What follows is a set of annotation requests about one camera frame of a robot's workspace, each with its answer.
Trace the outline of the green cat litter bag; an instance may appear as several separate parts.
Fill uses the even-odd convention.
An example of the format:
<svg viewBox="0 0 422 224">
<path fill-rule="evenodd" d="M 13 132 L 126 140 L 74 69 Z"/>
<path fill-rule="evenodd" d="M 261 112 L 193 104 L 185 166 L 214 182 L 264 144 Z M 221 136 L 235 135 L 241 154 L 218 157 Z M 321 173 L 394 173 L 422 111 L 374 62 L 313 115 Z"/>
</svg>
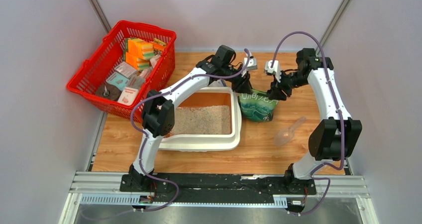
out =
<svg viewBox="0 0 422 224">
<path fill-rule="evenodd" d="M 261 91 L 252 90 L 250 94 L 239 93 L 238 102 L 244 118 L 253 122 L 270 122 L 279 101 L 269 99 Z"/>
</svg>

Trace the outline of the clear plastic scoop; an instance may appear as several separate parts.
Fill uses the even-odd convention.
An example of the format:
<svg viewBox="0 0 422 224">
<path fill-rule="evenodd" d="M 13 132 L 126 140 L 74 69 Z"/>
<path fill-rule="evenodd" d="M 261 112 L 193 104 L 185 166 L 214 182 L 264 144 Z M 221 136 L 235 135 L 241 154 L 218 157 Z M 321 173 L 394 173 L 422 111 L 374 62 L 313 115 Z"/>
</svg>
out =
<svg viewBox="0 0 422 224">
<path fill-rule="evenodd" d="M 304 117 L 304 116 L 300 117 L 291 126 L 283 128 L 280 131 L 278 131 L 273 138 L 274 145 L 275 146 L 284 146 L 287 143 L 289 143 L 295 135 L 295 130 L 298 127 L 300 127 L 306 120 L 307 120 L 306 117 Z"/>
</svg>

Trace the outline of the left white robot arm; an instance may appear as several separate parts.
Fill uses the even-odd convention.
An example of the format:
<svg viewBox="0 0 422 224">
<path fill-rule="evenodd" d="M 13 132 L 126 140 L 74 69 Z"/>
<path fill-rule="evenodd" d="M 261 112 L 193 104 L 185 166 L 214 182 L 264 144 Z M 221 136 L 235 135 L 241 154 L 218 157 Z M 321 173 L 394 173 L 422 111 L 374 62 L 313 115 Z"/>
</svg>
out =
<svg viewBox="0 0 422 224">
<path fill-rule="evenodd" d="M 192 71 L 174 85 L 161 91 L 150 90 L 147 97 L 135 105 L 134 110 L 142 108 L 142 128 L 133 127 L 142 132 L 142 142 L 137 158 L 129 168 L 128 175 L 134 187 L 145 192 L 150 189 L 154 162 L 162 139 L 175 124 L 175 109 L 192 94 L 207 87 L 214 80 L 225 80 L 232 84 L 237 93 L 251 92 L 250 76 L 247 66 L 252 61 L 248 49 L 246 61 L 238 69 L 231 63 L 236 57 L 235 51 L 221 45 L 214 55 L 199 61 Z"/>
</svg>

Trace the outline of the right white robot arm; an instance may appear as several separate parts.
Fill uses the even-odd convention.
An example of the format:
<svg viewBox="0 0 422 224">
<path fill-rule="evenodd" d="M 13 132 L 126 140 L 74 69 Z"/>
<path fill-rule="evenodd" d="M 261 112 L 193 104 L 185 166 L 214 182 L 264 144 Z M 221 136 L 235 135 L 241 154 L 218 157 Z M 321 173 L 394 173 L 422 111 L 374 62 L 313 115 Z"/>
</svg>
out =
<svg viewBox="0 0 422 224">
<path fill-rule="evenodd" d="M 308 153 L 285 171 L 284 187 L 295 194 L 309 185 L 312 175 L 324 166 L 350 157 L 362 131 L 362 123 L 353 119 L 342 102 L 336 87 L 334 67 L 329 57 L 317 56 L 313 48 L 296 54 L 297 69 L 289 74 L 281 70 L 275 59 L 267 61 L 264 71 L 273 76 L 269 99 L 284 101 L 294 88 L 310 85 L 316 97 L 320 123 L 308 140 Z"/>
</svg>

